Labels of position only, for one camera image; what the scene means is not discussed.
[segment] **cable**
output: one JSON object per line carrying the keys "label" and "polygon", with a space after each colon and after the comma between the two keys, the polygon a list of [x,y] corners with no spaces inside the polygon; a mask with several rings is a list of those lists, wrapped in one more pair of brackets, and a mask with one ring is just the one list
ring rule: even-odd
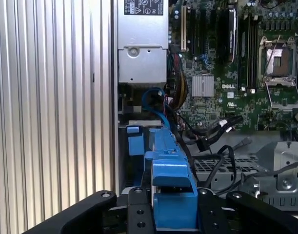
{"label": "cable", "polygon": [[290,134],[290,141],[292,141],[292,140],[293,140],[292,129],[290,128],[290,126],[289,126],[287,123],[285,123],[285,122],[283,122],[283,121],[274,121],[274,122],[271,122],[270,124],[275,124],[275,125],[277,125],[277,124],[279,124],[279,123],[281,123],[281,124],[283,124],[283,125],[286,126],[286,128],[288,129],[289,134]]}
{"label": "cable", "polygon": [[236,168],[235,153],[234,153],[233,148],[231,146],[229,146],[229,145],[224,145],[218,151],[217,154],[222,154],[225,150],[228,150],[228,155],[229,155],[229,158],[230,158],[230,161],[231,161],[232,172],[233,172],[233,180],[232,180],[232,183],[228,187],[226,187],[226,188],[224,188],[224,189],[216,192],[216,195],[217,196],[220,196],[220,195],[222,195],[224,193],[229,192],[230,191],[230,188],[232,188],[234,186],[234,184],[235,184],[235,182],[237,180],[237,168]]}
{"label": "cable", "polygon": [[142,95],[142,99],[141,99],[141,101],[142,101],[142,105],[143,105],[143,107],[144,107],[145,110],[147,110],[147,111],[149,111],[149,112],[151,112],[151,113],[156,114],[157,116],[159,116],[159,117],[163,120],[165,126],[166,126],[168,129],[170,129],[170,123],[169,123],[167,117],[166,117],[163,113],[153,110],[153,109],[152,109],[151,107],[149,107],[148,104],[146,103],[146,97],[147,97],[148,93],[150,93],[150,92],[152,92],[152,91],[158,91],[158,92],[161,92],[161,93],[162,93],[162,96],[165,97],[165,92],[164,92],[164,90],[162,90],[161,88],[151,88],[151,89],[148,89],[148,90]]}
{"label": "cable", "polygon": [[204,156],[193,156],[193,158],[197,159],[197,160],[211,160],[211,159],[214,159],[214,160],[217,159],[218,160],[217,164],[214,166],[214,168],[210,172],[206,182],[203,185],[204,188],[209,188],[209,186],[211,185],[212,180],[215,177],[217,171],[219,170],[219,168],[225,162],[225,158],[222,155],[219,155],[219,154],[204,155]]}
{"label": "cable", "polygon": [[197,182],[199,182],[199,178],[198,178],[197,171],[196,171],[196,166],[194,164],[194,161],[193,161],[191,152],[190,152],[188,146],[184,143],[181,135],[179,134],[179,132],[177,130],[177,126],[173,126],[172,133],[175,135],[175,138],[176,138],[177,142],[179,143],[179,145],[181,146],[182,150],[184,151],[184,153],[187,156],[187,159],[188,159],[188,162],[189,162],[189,165],[190,165],[192,174],[194,175],[194,177],[197,180]]}
{"label": "cable", "polygon": [[249,145],[251,144],[253,141],[251,140],[251,138],[248,136],[246,138],[244,138],[242,141],[240,141],[238,144],[236,144],[234,147],[232,147],[233,151],[236,151],[237,149],[245,146],[245,145]]}
{"label": "cable", "polygon": [[[254,173],[254,174],[250,174],[248,176],[245,176],[244,179],[243,179],[243,182],[244,183],[247,179],[251,178],[251,177],[268,177],[268,176],[276,176],[278,174],[281,174],[283,172],[286,172],[290,169],[294,169],[298,167],[298,162],[295,162],[295,163],[292,163],[290,165],[287,165],[277,171],[272,171],[272,172],[257,172],[257,173]],[[235,183],[231,188],[230,188],[230,191],[234,190],[237,186],[239,186],[241,184],[241,180],[238,181],[237,183]]]}
{"label": "cable", "polygon": [[285,0],[281,0],[281,1],[278,0],[278,3],[275,6],[266,7],[264,4],[262,4],[261,0],[258,0],[258,1],[259,1],[260,5],[262,6],[262,8],[265,8],[265,9],[268,9],[268,10],[274,9],[277,6],[280,6],[282,3],[285,3],[286,2]]}

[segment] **sticker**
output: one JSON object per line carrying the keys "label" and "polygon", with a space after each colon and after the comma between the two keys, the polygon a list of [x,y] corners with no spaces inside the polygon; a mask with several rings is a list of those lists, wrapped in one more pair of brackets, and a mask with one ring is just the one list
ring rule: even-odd
{"label": "sticker", "polygon": [[228,92],[227,93],[227,98],[234,98],[234,97],[235,97],[235,95],[234,95],[233,92]]}
{"label": "sticker", "polygon": [[164,0],[124,0],[125,15],[162,16]]}

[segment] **metal side panel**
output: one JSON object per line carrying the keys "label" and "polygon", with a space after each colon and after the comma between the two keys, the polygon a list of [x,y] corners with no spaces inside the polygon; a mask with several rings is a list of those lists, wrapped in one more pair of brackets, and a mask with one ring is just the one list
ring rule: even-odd
{"label": "metal side panel", "polygon": [[111,7],[0,0],[2,234],[114,188]]}

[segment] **black cable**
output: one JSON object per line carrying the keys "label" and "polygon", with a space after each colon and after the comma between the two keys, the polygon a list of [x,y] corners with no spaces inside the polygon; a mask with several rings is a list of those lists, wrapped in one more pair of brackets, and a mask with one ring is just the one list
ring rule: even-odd
{"label": "black cable", "polygon": [[260,5],[262,6],[262,8],[265,8],[268,10],[272,10],[272,9],[276,8],[277,6],[280,6],[282,3],[286,2],[285,0],[281,0],[281,1],[278,1],[278,3],[273,7],[266,7],[264,4],[262,4],[261,0],[258,0],[258,1],[259,1]]}
{"label": "black cable", "polygon": [[193,158],[197,159],[197,160],[211,160],[211,159],[218,160],[217,164],[214,166],[214,168],[210,172],[208,178],[206,179],[206,182],[203,185],[204,188],[209,188],[209,186],[212,183],[212,180],[215,177],[217,171],[219,170],[219,168],[225,162],[224,156],[219,155],[219,154],[213,154],[213,155],[204,155],[204,156],[193,156]]}
{"label": "black cable", "polygon": [[[242,183],[244,183],[247,179],[251,178],[251,177],[268,177],[268,176],[276,176],[278,174],[281,174],[283,172],[286,172],[290,169],[294,169],[298,167],[298,162],[295,162],[295,163],[292,163],[290,165],[287,165],[277,171],[272,171],[272,172],[257,172],[257,173],[254,173],[254,174],[250,174],[248,176],[245,176],[244,177],[244,180]],[[234,190],[237,186],[239,186],[241,184],[241,180],[238,181],[237,183],[235,183],[231,188],[230,188],[230,191]]]}
{"label": "black cable", "polygon": [[177,116],[182,119],[182,121],[187,125],[187,127],[191,130],[193,134],[198,136],[200,136],[201,134],[202,136],[204,136],[206,134],[205,131],[203,133],[203,132],[199,132],[198,130],[195,130],[183,116],[179,115],[178,113],[177,113]]}
{"label": "black cable", "polygon": [[217,134],[207,140],[208,145],[212,145],[216,143],[221,138],[221,136],[227,131],[227,129],[233,127],[234,125],[242,121],[243,121],[243,116],[236,116],[228,119],[227,123],[221,127],[221,129],[217,132]]}
{"label": "black cable", "polygon": [[173,125],[173,127],[172,127],[172,133],[175,135],[177,142],[179,143],[179,145],[181,146],[182,150],[184,151],[184,153],[185,153],[186,156],[187,156],[189,165],[190,165],[190,167],[191,167],[192,174],[193,174],[194,177],[196,178],[197,182],[199,182],[199,178],[198,178],[198,176],[197,176],[197,171],[196,171],[196,166],[195,166],[195,164],[194,164],[194,161],[193,161],[191,152],[190,152],[188,146],[184,143],[184,141],[183,141],[181,135],[179,134],[179,132],[178,132],[178,130],[177,130],[177,126],[174,126],[174,125]]}
{"label": "black cable", "polygon": [[235,153],[234,150],[231,146],[229,145],[224,145],[218,152],[217,154],[222,154],[225,150],[228,150],[228,156],[230,158],[231,161],[231,166],[232,166],[232,171],[233,171],[233,180],[232,183],[227,186],[226,188],[216,192],[217,196],[220,196],[224,193],[227,193],[230,191],[230,188],[234,186],[236,180],[237,180],[237,168],[236,168],[236,161],[235,161]]}

